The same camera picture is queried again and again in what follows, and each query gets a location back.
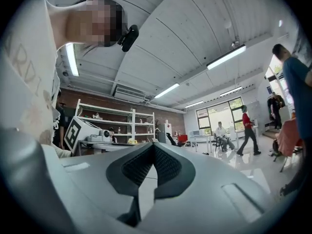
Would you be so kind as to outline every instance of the air conditioning unit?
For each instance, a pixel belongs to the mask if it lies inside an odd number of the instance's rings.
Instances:
[[[143,92],[139,90],[127,88],[124,86],[118,86],[116,88],[114,97],[117,99],[127,100],[131,102],[136,102],[136,103],[144,102],[148,100],[146,98],[146,95]]]

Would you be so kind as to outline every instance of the reflective floor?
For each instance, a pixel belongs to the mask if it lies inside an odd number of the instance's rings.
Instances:
[[[215,146],[213,151],[209,152],[209,155],[214,158],[218,158],[241,171],[248,178],[258,183],[267,193],[271,194],[276,202],[280,200],[279,190],[285,184],[289,183],[295,175],[298,165],[300,163],[301,154],[293,155],[292,158],[288,158],[283,172],[280,172],[285,157],[278,157],[276,162],[273,162],[275,157],[270,157],[270,149],[272,148],[273,140],[271,138],[260,136],[259,137],[259,150],[262,152],[258,156],[253,155],[253,142],[248,141],[243,154],[244,156],[236,155],[236,152],[230,149],[227,152],[222,152],[221,149],[217,149],[215,152]],[[195,148],[185,147],[190,152],[195,152]],[[197,147],[199,153],[207,152],[206,143],[199,143]],[[157,173],[154,167],[151,168],[146,179],[139,189],[139,203],[141,216],[148,213],[154,203],[154,189],[157,187]]]

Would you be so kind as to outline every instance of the fluorescent light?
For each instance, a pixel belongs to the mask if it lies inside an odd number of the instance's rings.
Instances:
[[[219,59],[217,60],[214,60],[212,63],[210,64],[207,64],[207,68],[209,70],[211,70],[212,68],[215,68],[217,67],[218,65],[224,63],[225,61],[233,58],[234,56],[237,56],[241,53],[243,53],[244,51],[246,50],[246,46],[245,45],[242,45],[234,50],[232,50],[231,52],[227,53],[225,56],[223,57],[220,57]]]
[[[74,51],[74,45],[72,43],[66,44],[66,52],[69,61],[70,69],[72,70],[73,76],[79,76],[78,68],[76,64],[76,57]]]
[[[193,107],[193,106],[195,106],[195,105],[202,104],[202,103],[204,103],[204,101],[196,102],[196,103],[194,103],[194,104],[191,104],[191,105],[186,106],[185,108]]]
[[[171,90],[175,89],[176,87],[180,86],[179,84],[175,84],[173,86],[171,86],[170,88],[166,89],[164,92],[161,92],[159,95],[155,96],[155,99],[162,97],[163,95],[165,95],[166,93],[170,92]]]
[[[225,93],[222,93],[222,94],[220,94],[220,97],[225,96],[225,95],[228,95],[228,94],[230,94],[230,93],[233,93],[233,92],[235,92],[235,91],[237,91],[237,90],[240,90],[241,88],[242,88],[242,87],[240,86],[240,87],[238,87],[238,88],[235,88],[235,89],[232,89],[232,90],[227,91],[227,92],[225,92]]]

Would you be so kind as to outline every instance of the man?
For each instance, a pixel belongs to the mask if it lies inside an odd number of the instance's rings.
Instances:
[[[226,131],[225,131],[224,127],[222,127],[221,121],[218,122],[218,127],[215,130],[215,135],[217,137],[220,137],[221,141],[223,142],[223,150],[224,151],[227,151],[227,145],[229,145],[231,150],[234,150],[235,146],[231,142],[230,138],[228,138],[226,136]]]
[[[258,145],[257,145],[257,139],[254,135],[254,132],[252,130],[252,122],[250,121],[248,115],[247,115],[247,107],[245,105],[243,105],[242,107],[242,112],[243,112],[243,124],[245,127],[245,141],[244,143],[241,145],[241,147],[239,148],[239,150],[237,151],[237,154],[239,156],[243,156],[243,150],[244,147],[246,146],[249,137],[252,138],[253,140],[253,155],[259,155],[261,152],[259,151]]]
[[[271,98],[271,112],[275,122],[275,129],[282,128],[281,116],[279,115],[279,109],[281,108],[282,102],[280,102],[273,92],[273,97]]]
[[[59,90],[58,92],[57,105],[55,107],[55,109],[59,112],[59,116],[54,120],[52,142],[57,147],[60,147],[61,149],[64,150],[64,127],[66,125],[66,122],[65,122],[64,109],[59,104],[60,96],[61,96],[61,90]]]
[[[281,44],[272,49],[273,54],[283,63],[283,74],[293,97],[299,136],[303,139],[303,163],[293,180],[281,189],[287,195],[298,189],[311,166],[312,151],[312,71],[300,60],[292,57]]]
[[[57,50],[71,42],[87,44],[88,50],[112,46],[126,31],[125,20],[123,8],[112,0],[81,0],[68,7],[26,0],[1,42],[0,89],[7,92],[0,98],[6,101],[1,104],[0,126],[18,128],[40,144],[54,146]]]

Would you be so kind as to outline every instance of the white desk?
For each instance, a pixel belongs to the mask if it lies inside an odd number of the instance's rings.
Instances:
[[[259,144],[258,126],[252,127],[252,130],[253,130],[253,131],[255,130],[255,137],[256,137],[256,139],[257,139],[257,144]],[[235,131],[235,134],[236,134],[236,147],[237,147],[237,149],[239,148],[238,134],[239,134],[239,133],[242,133],[242,132],[244,132],[244,131],[245,131],[245,129],[241,129],[241,130],[236,130],[236,131]]]
[[[195,151],[197,152],[197,141],[196,141],[196,139],[198,140],[199,138],[206,138],[207,152],[209,152],[209,146],[210,146],[210,152],[212,152],[212,145],[211,145],[210,137],[211,136],[208,136],[208,135],[193,136],[193,137],[190,137],[190,143],[191,143],[191,145],[192,145],[192,143],[195,143]]]

